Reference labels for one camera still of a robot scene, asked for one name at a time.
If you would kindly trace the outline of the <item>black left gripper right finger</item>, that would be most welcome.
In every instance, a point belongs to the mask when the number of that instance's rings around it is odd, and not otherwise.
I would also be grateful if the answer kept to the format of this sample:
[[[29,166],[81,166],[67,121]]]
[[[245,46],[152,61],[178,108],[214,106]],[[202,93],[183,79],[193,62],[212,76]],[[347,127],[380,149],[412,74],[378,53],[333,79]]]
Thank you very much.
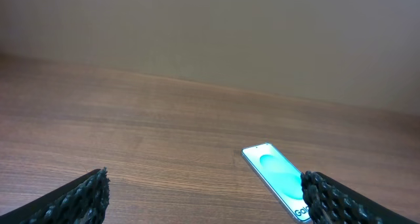
[[[313,223],[415,224],[320,172],[301,173],[301,187]]]

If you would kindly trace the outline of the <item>cyan screen smartphone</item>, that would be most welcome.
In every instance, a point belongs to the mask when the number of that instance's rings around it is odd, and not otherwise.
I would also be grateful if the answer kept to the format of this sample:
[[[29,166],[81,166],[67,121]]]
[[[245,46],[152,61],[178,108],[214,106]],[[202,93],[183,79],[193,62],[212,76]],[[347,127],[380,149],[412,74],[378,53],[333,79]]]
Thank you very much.
[[[297,223],[311,221],[303,200],[301,172],[271,143],[249,146],[241,155]]]

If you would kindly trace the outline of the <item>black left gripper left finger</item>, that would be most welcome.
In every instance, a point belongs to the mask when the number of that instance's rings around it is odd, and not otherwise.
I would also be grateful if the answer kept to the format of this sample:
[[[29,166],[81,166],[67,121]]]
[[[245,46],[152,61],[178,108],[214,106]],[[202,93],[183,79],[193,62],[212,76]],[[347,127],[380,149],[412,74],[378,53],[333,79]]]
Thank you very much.
[[[110,203],[107,169],[89,173],[1,216],[2,224],[101,224]]]

